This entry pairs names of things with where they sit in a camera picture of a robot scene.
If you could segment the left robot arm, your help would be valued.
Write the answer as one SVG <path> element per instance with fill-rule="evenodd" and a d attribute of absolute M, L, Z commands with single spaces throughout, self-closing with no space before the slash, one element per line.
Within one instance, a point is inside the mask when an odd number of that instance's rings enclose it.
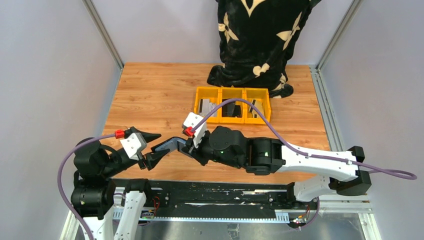
<path fill-rule="evenodd" d="M 154 194 L 148 179 L 130 179 L 123 191 L 123 212 L 114 227 L 114 195 L 116 183 L 113 176 L 139 165 L 153 169 L 169 153 L 168 150 L 142 151 L 147 144 L 160 138 L 159 133 L 148 133 L 130 127 L 115 133 L 81 140 L 71 153 L 74 190 L 70 197 L 71 211 L 79 220 L 87 240 L 133 240 L 145 204 L 152 205 L 149 218 L 154 218 L 161 199 Z"/>

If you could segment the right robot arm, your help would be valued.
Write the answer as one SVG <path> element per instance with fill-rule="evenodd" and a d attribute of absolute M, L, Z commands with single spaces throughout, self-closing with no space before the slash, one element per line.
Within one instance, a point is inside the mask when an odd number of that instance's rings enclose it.
<path fill-rule="evenodd" d="M 267 176 L 277 172 L 306 172 L 315 176 L 288 185 L 288 201 L 310 202 L 314 198 L 338 194 L 364 195 L 372 185 L 370 174 L 360 170 L 364 159 L 361 147 L 331 152 L 287 144 L 268 137 L 245 137 L 239 130 L 218 126 L 203 137 L 188 138 L 182 152 L 202 166 L 214 161 L 249 174 Z"/>

